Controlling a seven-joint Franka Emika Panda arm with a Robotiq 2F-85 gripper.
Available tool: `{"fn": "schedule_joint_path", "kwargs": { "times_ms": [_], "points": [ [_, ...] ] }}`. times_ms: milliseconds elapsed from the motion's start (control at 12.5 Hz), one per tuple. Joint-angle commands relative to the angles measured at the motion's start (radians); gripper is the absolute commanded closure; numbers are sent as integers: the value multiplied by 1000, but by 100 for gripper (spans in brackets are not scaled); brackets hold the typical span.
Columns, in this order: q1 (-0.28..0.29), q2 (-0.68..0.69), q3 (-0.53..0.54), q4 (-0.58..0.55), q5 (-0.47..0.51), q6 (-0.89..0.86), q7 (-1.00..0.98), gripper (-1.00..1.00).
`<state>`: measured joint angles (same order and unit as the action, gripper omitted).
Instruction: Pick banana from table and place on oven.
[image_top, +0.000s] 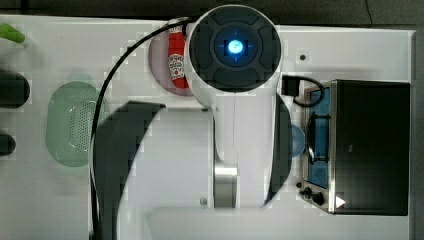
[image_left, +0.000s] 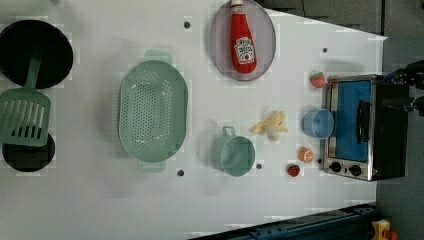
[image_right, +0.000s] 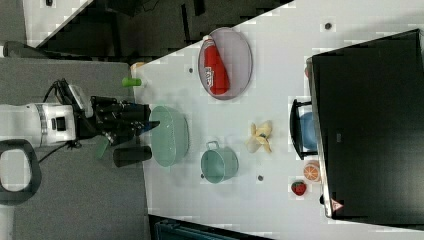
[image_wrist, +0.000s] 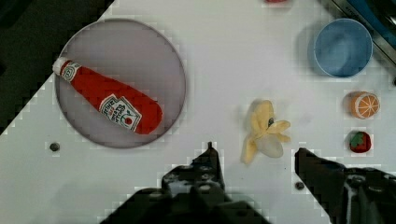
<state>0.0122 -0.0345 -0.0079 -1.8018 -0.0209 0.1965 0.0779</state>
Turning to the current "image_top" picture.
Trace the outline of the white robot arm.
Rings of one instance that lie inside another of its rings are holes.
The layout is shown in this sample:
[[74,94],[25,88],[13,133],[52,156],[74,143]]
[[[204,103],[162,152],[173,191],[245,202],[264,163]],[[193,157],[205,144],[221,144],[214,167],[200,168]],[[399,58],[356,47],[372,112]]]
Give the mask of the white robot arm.
[[[214,118],[214,156],[237,170],[234,184],[215,183],[217,208],[259,207],[272,200],[291,165],[291,123],[277,93],[283,47],[273,22],[243,5],[216,7],[193,23],[184,71],[197,101]],[[97,214],[90,240],[117,233],[124,186],[159,103],[128,102],[93,128],[91,181]]]

